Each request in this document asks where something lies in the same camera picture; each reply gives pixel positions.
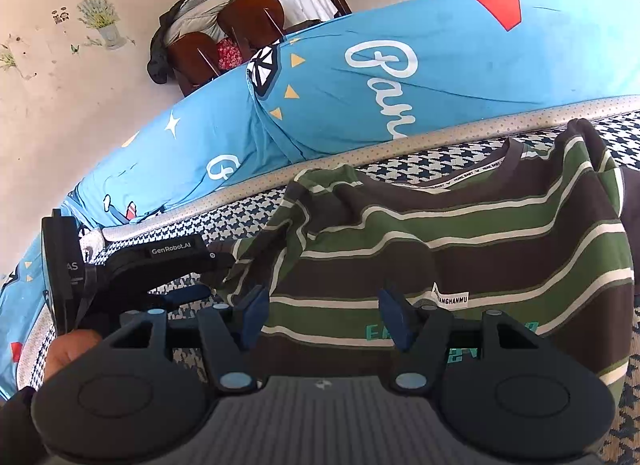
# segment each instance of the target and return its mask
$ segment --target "blue bedsheet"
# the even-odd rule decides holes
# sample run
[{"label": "blue bedsheet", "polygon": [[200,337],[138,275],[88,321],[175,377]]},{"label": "blue bedsheet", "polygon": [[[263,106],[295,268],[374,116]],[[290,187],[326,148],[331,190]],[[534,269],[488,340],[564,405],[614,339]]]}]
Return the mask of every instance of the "blue bedsheet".
[{"label": "blue bedsheet", "polygon": [[[69,193],[96,228],[289,164],[447,126],[640,94],[640,0],[412,0],[264,48],[155,118]],[[39,241],[0,292],[0,395],[43,304]]]}]

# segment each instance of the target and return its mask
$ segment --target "flower pot sticker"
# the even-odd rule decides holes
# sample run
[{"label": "flower pot sticker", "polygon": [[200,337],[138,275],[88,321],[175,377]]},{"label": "flower pot sticker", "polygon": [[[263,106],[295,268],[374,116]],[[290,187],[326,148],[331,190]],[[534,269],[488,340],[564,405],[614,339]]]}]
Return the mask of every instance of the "flower pot sticker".
[{"label": "flower pot sticker", "polygon": [[109,0],[82,0],[78,10],[82,15],[78,20],[82,21],[87,28],[100,32],[107,50],[116,50],[127,42],[116,26],[120,18]]},{"label": "flower pot sticker", "polygon": [[126,39],[120,35],[115,23],[98,28],[98,32],[100,32],[100,35],[104,39],[104,47],[107,50],[116,50],[127,42]]}]

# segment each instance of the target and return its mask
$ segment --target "houndstooth fabric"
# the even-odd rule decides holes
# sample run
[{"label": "houndstooth fabric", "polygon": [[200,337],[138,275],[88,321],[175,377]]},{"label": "houndstooth fabric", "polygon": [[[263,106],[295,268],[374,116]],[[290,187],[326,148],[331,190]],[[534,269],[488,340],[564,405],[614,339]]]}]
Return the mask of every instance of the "houndstooth fabric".
[{"label": "houndstooth fabric", "polygon": [[[593,122],[597,131],[607,142],[611,155],[622,166],[640,170],[640,111],[600,119]],[[548,150],[554,139],[564,128],[540,130],[533,133],[513,135],[514,138],[529,144],[538,150]],[[370,177],[383,182],[407,182],[418,184],[445,176],[452,171],[468,168],[488,156],[504,143],[505,138],[492,138],[478,142],[465,142],[455,146],[444,146],[434,150],[389,158],[382,162],[360,168]],[[255,236],[266,225],[280,204],[285,186],[271,189],[256,196],[245,198],[200,214],[188,220],[164,226],[152,232],[112,243],[94,262],[102,264],[109,255],[130,245],[175,238],[177,236],[199,233],[209,243],[216,239],[239,239]],[[171,283],[159,286],[152,292],[167,293],[196,283],[198,276],[192,273]],[[170,314],[172,318],[194,317],[200,308],[211,305],[209,301],[198,301],[184,305]],[[636,310],[634,339],[629,371],[624,385],[621,408],[602,450],[607,464],[627,465],[640,459],[640,327],[638,320],[640,309]],[[47,334],[42,350],[38,355],[31,385],[39,387],[44,374],[44,358],[53,330]],[[174,360],[196,369],[201,380],[206,380],[202,359],[197,350],[177,349]]]}]

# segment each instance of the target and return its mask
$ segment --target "striped t-shirt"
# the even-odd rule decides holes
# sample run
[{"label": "striped t-shirt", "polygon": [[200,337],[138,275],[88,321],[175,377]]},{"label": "striped t-shirt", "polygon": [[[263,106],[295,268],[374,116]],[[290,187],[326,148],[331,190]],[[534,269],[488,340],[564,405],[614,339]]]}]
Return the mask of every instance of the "striped t-shirt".
[{"label": "striped t-shirt", "polygon": [[640,201],[625,188],[639,180],[584,119],[549,152],[510,138],[480,164],[422,185],[350,166],[303,171],[255,238],[211,247],[237,260],[218,292],[238,304],[254,285],[269,288],[250,354],[258,376],[387,376],[396,353],[377,294],[393,286],[457,317],[501,309],[619,397],[634,300],[624,223],[626,214],[635,228]]}]

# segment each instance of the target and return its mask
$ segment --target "white tablecloth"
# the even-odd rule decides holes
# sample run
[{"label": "white tablecloth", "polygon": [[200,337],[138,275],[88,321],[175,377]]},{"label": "white tablecloth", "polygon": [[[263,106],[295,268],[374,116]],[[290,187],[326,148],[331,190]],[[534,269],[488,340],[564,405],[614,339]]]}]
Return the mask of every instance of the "white tablecloth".
[{"label": "white tablecloth", "polygon": [[297,25],[306,20],[329,21],[334,18],[335,5],[331,0],[279,0],[284,8],[284,27]]}]

